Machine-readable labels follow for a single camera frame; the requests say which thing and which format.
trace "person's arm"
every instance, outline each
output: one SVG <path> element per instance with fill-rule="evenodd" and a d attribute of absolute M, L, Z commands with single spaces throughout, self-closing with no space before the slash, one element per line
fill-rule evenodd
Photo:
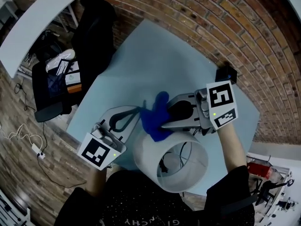
<path fill-rule="evenodd" d="M 91 167 L 86 189 L 77 187 L 61 208 L 55 226 L 85 225 L 94 226 L 99 221 L 101 200 L 106 181 L 107 169 L 102 171 Z"/>
<path fill-rule="evenodd" d="M 229 123 L 223 126 L 217 130 L 217 134 L 222 144 L 222 151 L 228 172 L 240 166 L 246 166 L 246 154 L 233 124 Z"/>
<path fill-rule="evenodd" d="M 106 182 L 107 169 L 102 171 L 92 167 L 88 175 L 85 191 L 93 197 L 100 197 Z"/>

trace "light blue table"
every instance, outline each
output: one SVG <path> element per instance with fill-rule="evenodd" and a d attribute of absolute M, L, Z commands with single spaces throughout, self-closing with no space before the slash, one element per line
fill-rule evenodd
<path fill-rule="evenodd" d="M 167 30 L 144 20 L 115 53 L 109 68 L 99 75 L 75 113 L 67 132 L 82 141 L 87 132 L 110 108 L 122 105 L 151 108 L 156 95 L 167 91 L 170 99 L 194 92 L 214 82 L 217 66 Z M 234 85 L 238 119 L 234 121 L 245 152 L 249 151 L 259 119 L 259 112 L 247 96 Z M 142 130 L 141 121 L 127 141 L 127 151 L 115 162 L 128 170 L 137 169 L 132 145 Z M 209 157 L 203 179 L 191 193 L 206 191 L 227 174 L 218 135 L 197 135 Z"/>

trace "black shirt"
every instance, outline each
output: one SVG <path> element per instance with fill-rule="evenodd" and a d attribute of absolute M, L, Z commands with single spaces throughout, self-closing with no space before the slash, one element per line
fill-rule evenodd
<path fill-rule="evenodd" d="M 231 171 L 207 191 L 205 210 L 218 208 L 250 196 L 246 166 Z M 192 210 L 179 194 L 164 191 L 142 173 L 119 171 L 108 179 L 102 198 L 90 196 L 76 188 L 62 207 L 55 226 L 197 226 L 209 220 L 196 220 Z M 223 225 L 253 226 L 253 205 L 231 213 L 221 220 Z"/>

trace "black office chair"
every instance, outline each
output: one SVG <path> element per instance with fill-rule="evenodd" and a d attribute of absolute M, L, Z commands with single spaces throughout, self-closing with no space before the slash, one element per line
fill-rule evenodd
<path fill-rule="evenodd" d="M 256 181 L 256 187 L 253 191 L 250 192 L 252 195 L 259 193 L 259 189 L 262 184 L 261 178 L 254 178 L 254 181 Z"/>
<path fill-rule="evenodd" d="M 277 188 L 277 187 L 282 187 L 282 186 L 285 186 L 285 185 L 291 186 L 291 185 L 293 185 L 293 183 L 294 183 L 293 179 L 290 179 L 286 183 L 281 183 L 281 184 L 272 183 L 271 181 L 267 181 L 267 182 L 263 183 L 263 185 L 261 187 L 261 190 L 258 194 L 258 199 L 257 199 L 255 205 L 257 206 L 259 204 L 262 204 L 263 202 L 266 202 L 266 205 L 265 205 L 265 207 L 266 207 L 269 203 L 269 200 L 271 198 L 272 199 L 275 198 L 275 195 L 273 195 L 269 192 L 271 189 L 274 189 L 274 188 Z"/>
<path fill-rule="evenodd" d="M 112 26 L 117 16 L 113 6 L 104 0 L 80 2 L 85 10 L 71 43 L 79 64 L 82 91 L 69 94 L 64 88 L 62 94 L 50 97 L 46 64 L 40 61 L 32 68 L 37 122 L 69 114 L 71 107 L 81 102 L 96 77 L 109 66 L 115 52 Z"/>

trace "brick wall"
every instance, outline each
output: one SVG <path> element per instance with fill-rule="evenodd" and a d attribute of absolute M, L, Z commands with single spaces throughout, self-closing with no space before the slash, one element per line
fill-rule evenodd
<path fill-rule="evenodd" d="M 35 0 L 15 1 L 25 10 Z M 119 16 L 116 47 L 144 18 L 159 24 L 217 65 L 233 64 L 261 113 L 255 141 L 301 143 L 300 22 L 286 0 L 107 1 Z"/>

